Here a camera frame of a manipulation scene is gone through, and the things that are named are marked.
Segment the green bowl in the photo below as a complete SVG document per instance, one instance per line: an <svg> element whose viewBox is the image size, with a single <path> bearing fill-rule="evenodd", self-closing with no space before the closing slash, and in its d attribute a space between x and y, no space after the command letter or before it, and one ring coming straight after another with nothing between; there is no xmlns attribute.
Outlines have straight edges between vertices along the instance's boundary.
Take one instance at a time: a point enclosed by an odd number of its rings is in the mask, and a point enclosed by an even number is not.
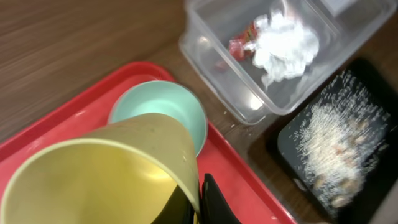
<svg viewBox="0 0 398 224"><path fill-rule="evenodd" d="M164 114L179 121L192 137L195 154L201 153L208 134L207 116L200 100L189 89L164 80L138 84L118 98L108 123L147 113Z"/></svg>

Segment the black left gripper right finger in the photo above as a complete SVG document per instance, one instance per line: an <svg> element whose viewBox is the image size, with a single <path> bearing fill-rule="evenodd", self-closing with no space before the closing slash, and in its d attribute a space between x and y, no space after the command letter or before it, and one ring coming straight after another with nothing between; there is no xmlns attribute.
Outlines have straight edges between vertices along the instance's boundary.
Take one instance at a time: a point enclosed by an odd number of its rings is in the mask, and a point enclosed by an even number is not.
<svg viewBox="0 0 398 224"><path fill-rule="evenodd" d="M211 174L202 184L201 219L204 224L241 224Z"/></svg>

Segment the yellow cup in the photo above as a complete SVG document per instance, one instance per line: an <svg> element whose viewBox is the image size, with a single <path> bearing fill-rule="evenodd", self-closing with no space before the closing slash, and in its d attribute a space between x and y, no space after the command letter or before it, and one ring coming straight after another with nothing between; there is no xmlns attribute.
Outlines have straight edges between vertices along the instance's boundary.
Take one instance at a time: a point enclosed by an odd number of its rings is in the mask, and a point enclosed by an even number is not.
<svg viewBox="0 0 398 224"><path fill-rule="evenodd" d="M2 223L152 223L179 186L200 212L192 137L144 114L59 142L24 161L6 185Z"/></svg>

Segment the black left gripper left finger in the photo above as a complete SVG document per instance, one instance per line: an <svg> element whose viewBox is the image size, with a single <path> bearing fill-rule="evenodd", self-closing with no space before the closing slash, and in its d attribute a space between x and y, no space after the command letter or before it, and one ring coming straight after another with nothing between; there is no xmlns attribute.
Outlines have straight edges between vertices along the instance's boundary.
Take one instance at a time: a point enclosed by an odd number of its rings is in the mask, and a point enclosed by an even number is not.
<svg viewBox="0 0 398 224"><path fill-rule="evenodd" d="M176 186L152 224L193 224L194 214L194 209L183 190Z"/></svg>

